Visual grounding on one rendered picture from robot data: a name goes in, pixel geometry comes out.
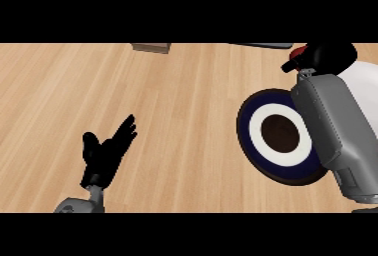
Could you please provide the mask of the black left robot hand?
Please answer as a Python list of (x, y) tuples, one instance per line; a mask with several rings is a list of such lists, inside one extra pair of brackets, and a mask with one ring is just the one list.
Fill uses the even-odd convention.
[(83, 159), (86, 169), (82, 179), (82, 187), (98, 186), (107, 189), (111, 185), (123, 157), (138, 136), (135, 116), (129, 115), (116, 134), (104, 142), (100, 142), (92, 132), (83, 134)]

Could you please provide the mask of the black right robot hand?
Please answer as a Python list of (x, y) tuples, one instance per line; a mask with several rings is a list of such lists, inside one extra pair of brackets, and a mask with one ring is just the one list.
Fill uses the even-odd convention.
[[(308, 48), (302, 54), (302, 70), (314, 69), (315, 75), (339, 75), (356, 62), (358, 50), (352, 43), (308, 43)], [(293, 60), (281, 67), (286, 73), (296, 70)]]

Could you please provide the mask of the navy and white plate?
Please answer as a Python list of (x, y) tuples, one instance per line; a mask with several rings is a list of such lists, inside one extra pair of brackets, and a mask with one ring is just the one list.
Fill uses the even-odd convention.
[(266, 89), (244, 101), (237, 118), (244, 154), (278, 183), (305, 186), (327, 174), (290, 92)]

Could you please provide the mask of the dark grey flat object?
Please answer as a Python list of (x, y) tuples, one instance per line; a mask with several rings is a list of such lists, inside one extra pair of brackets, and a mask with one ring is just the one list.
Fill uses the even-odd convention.
[(294, 43), (229, 43), (234, 45), (243, 45), (249, 47), (260, 47), (269, 49), (291, 49)]

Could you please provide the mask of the brown wooden block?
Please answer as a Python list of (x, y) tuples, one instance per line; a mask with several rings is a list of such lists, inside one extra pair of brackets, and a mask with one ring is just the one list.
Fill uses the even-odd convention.
[(170, 43), (133, 43), (133, 49), (136, 51), (153, 52), (167, 54), (170, 51)]

